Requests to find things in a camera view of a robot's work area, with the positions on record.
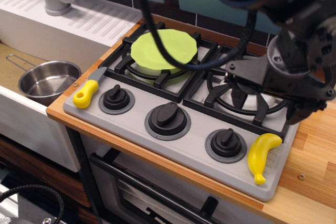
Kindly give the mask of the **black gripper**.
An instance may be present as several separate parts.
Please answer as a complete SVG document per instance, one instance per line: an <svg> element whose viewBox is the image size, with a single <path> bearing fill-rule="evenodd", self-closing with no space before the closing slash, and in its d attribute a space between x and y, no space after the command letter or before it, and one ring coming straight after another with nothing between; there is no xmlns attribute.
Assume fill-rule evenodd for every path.
<svg viewBox="0 0 336 224"><path fill-rule="evenodd" d="M248 94L286 99L286 124L294 125L335 99L335 33L316 31L300 38L281 31L264 56L238 60L243 48L239 43L225 57L234 107L242 109Z"/></svg>

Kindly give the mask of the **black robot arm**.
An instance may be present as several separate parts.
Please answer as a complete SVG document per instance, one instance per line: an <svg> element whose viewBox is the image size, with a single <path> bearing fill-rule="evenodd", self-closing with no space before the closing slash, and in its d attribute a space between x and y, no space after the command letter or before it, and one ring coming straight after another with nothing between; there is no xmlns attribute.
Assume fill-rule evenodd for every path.
<svg viewBox="0 0 336 224"><path fill-rule="evenodd" d="M286 120L296 124L335 98L335 0L221 0L228 6L262 12L279 26L267 53L225 66L234 84L234 106L248 94L288 100Z"/></svg>

